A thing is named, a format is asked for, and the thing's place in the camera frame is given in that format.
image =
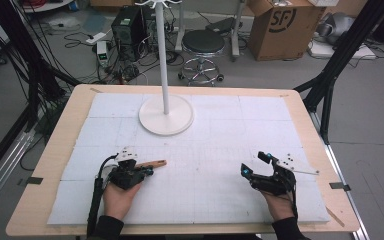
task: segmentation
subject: sf logo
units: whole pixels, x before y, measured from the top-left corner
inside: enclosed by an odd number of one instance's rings
[[[294,21],[296,13],[296,9],[274,12],[269,32],[278,33],[288,29]]]

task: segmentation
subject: white pole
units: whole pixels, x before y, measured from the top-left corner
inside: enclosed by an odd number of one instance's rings
[[[165,52],[165,34],[164,34],[164,16],[163,16],[163,4],[157,2],[155,7],[155,13],[157,18],[157,33],[158,33],[158,52],[160,55],[160,69],[161,69],[161,86],[163,87],[163,102],[164,102],[164,114],[169,114],[168,103],[168,84],[167,84],[167,61]]]

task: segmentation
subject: black sleeve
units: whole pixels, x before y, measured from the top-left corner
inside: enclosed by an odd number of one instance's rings
[[[297,219],[285,218],[272,224],[278,240],[301,240],[308,239],[302,235],[298,228]]]
[[[87,240],[118,240],[123,226],[124,223],[116,218],[101,216],[95,231]]]

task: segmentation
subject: white box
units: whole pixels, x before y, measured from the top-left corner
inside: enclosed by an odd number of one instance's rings
[[[334,7],[338,4],[339,0],[308,0],[317,7]]]

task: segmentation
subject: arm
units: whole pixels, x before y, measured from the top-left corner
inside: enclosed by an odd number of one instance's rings
[[[108,183],[104,192],[104,215],[99,218],[95,232],[88,240],[117,240],[124,226],[123,218],[132,206],[133,199],[141,184],[123,190]]]
[[[274,196],[262,192],[273,217],[272,224],[278,240],[308,239],[298,228],[297,219],[292,212],[292,205],[288,195]]]

